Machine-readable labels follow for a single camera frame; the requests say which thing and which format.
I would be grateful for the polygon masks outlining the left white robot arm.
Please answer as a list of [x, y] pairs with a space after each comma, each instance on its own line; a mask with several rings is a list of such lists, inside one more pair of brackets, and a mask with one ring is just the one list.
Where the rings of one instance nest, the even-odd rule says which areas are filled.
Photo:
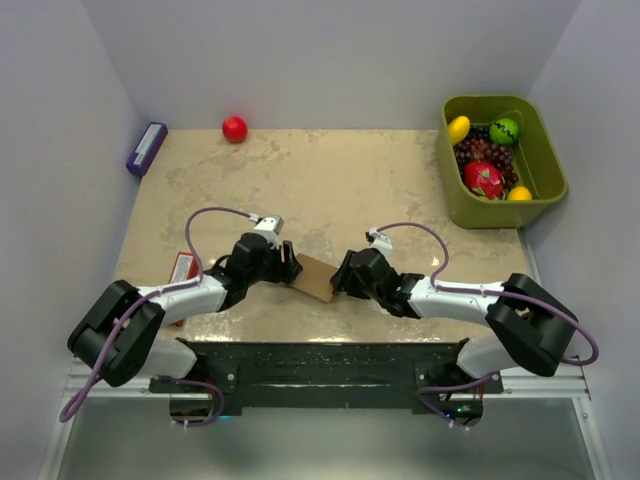
[[107, 384], [120, 387], [141, 372], [164, 326], [228, 310], [254, 284], [290, 285], [303, 271], [290, 241], [274, 248], [257, 233], [243, 234], [223, 261], [186, 282], [112, 282], [72, 331], [67, 348]]

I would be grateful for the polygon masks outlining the brown cardboard box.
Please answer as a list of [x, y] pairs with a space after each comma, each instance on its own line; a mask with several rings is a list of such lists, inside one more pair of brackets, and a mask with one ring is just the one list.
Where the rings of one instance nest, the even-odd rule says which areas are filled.
[[299, 254], [297, 261], [302, 266], [302, 271], [292, 282], [291, 287], [329, 303], [334, 297], [331, 278], [337, 273], [338, 268], [305, 254]]

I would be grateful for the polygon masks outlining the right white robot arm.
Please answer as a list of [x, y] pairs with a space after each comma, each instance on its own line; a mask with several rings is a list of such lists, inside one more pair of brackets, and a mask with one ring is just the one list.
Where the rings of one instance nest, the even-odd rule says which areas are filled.
[[397, 272], [377, 249], [366, 248], [349, 250], [330, 284], [337, 293], [374, 300], [396, 317], [487, 325], [490, 335], [463, 340], [455, 358], [434, 374], [459, 393], [488, 374], [514, 367], [553, 376], [576, 331], [564, 319], [573, 313], [525, 274], [489, 284], [431, 281]]

